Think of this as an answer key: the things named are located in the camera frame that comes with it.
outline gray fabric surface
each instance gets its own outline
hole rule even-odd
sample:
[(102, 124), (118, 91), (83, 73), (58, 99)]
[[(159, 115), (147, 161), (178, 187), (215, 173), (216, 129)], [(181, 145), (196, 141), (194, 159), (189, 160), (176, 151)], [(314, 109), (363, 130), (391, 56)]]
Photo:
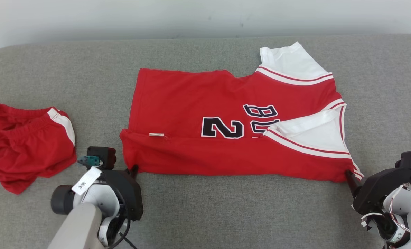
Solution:
[[(0, 103), (56, 106), (71, 117), (77, 153), (117, 149), (128, 124), (139, 68), (226, 69), (235, 76), (259, 65), (259, 48), (299, 41), (327, 71), (347, 102), (346, 143), (365, 175), (393, 167), (411, 150), (411, 35), (77, 41), (0, 49)], [(0, 186), (0, 249), (43, 249), (65, 216), (50, 209), (60, 184), (84, 174), (71, 166), (38, 178), (16, 196)], [(380, 249), (351, 208), (346, 183), (278, 175), (203, 177), (140, 174), (144, 215), (128, 238), (139, 249)], [(129, 248), (126, 243), (119, 249)]]

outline cable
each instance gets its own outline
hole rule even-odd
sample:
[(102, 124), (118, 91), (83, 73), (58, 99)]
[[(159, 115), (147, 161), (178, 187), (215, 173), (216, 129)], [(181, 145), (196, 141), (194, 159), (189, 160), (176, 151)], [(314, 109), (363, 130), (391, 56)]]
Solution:
[(131, 241), (128, 240), (126, 237), (124, 237), (124, 240), (125, 240), (131, 247), (133, 247), (133, 249), (138, 249), (138, 248), (136, 248), (136, 246), (135, 246), (133, 243), (131, 243)]
[(372, 215), (384, 216), (383, 214), (379, 214), (379, 213), (369, 213), (369, 214), (366, 214), (366, 215), (362, 216), (362, 218), (361, 218), (361, 220), (362, 220), (361, 224), (362, 224), (363, 227), (366, 227), (366, 226), (367, 226), (367, 221), (365, 221), (365, 218), (368, 217), (368, 216), (372, 216)]
[(123, 236), (121, 236), (121, 238), (117, 240), (117, 242), (113, 243), (108, 249), (115, 248), (117, 245), (119, 245), (121, 241), (123, 241), (123, 239), (126, 237), (129, 229), (130, 229), (130, 219), (127, 218), (127, 228), (125, 229)]
[(398, 190), (395, 192), (395, 194), (393, 194), (393, 196), (392, 196), (391, 199), (390, 199), (389, 211), (390, 211), (390, 216), (391, 216), (391, 219), (393, 220), (393, 222), (394, 222), (398, 227), (402, 228), (402, 230), (405, 230), (406, 232), (409, 232), (409, 233), (411, 234), (411, 230), (409, 230), (408, 228), (406, 228), (406, 226), (400, 224), (400, 223), (395, 219), (394, 214), (393, 214), (393, 200), (394, 200), (394, 198), (396, 197), (396, 195), (398, 195), (398, 193), (400, 192), (400, 190), (401, 190), (403, 187), (408, 187), (409, 185), (410, 185), (410, 183), (404, 183), (404, 184), (402, 184), (402, 185), (399, 186)]
[(127, 227), (126, 227), (126, 229), (125, 229), (125, 231), (124, 231), (124, 234), (121, 236), (121, 238), (120, 238), (118, 241), (116, 241), (115, 243), (113, 243), (108, 249), (113, 249), (113, 248), (115, 248), (119, 243), (121, 243), (121, 241), (123, 241), (123, 239), (125, 239), (125, 237), (126, 237), (126, 235), (127, 235), (127, 233), (128, 233), (128, 230), (130, 229), (130, 217), (128, 216), (127, 202), (124, 200), (124, 197), (122, 197), (119, 189), (116, 188), (116, 190), (117, 190), (117, 195), (119, 195), (119, 196), (121, 197), (121, 199), (123, 200), (123, 203), (124, 203), (124, 208), (125, 208), (125, 212), (126, 212), (125, 214), (126, 214), (126, 217), (127, 217)]

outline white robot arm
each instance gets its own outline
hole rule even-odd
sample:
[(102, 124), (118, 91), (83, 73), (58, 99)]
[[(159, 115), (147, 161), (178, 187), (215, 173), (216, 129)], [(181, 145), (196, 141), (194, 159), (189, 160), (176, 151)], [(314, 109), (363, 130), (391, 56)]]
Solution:
[(116, 161), (112, 148), (89, 147), (87, 155), (78, 162), (88, 172), (75, 186), (58, 186), (52, 194), (52, 211), (68, 216), (48, 249), (112, 249), (123, 240), (136, 249), (125, 236), (131, 221), (143, 213), (141, 188), (135, 181), (137, 165), (131, 171), (112, 170)]
[(346, 172), (352, 207), (363, 215), (362, 225), (384, 241), (383, 249), (411, 249), (411, 151), (400, 157), (395, 168), (374, 174), (363, 184)]

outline red shorts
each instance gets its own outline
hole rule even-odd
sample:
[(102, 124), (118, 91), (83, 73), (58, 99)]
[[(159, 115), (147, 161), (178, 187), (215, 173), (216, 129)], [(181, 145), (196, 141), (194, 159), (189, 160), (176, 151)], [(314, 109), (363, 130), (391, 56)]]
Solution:
[(76, 161), (68, 115), (55, 107), (15, 109), (0, 104), (0, 182), (20, 194), (35, 179), (49, 178)]

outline jersey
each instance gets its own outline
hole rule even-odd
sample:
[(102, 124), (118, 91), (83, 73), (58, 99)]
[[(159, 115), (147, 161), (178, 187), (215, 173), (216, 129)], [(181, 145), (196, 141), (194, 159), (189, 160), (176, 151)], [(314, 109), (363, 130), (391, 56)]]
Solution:
[(261, 49), (252, 75), (141, 69), (129, 126), (129, 168), (188, 175), (362, 178), (344, 143), (345, 102), (333, 74), (299, 43)]

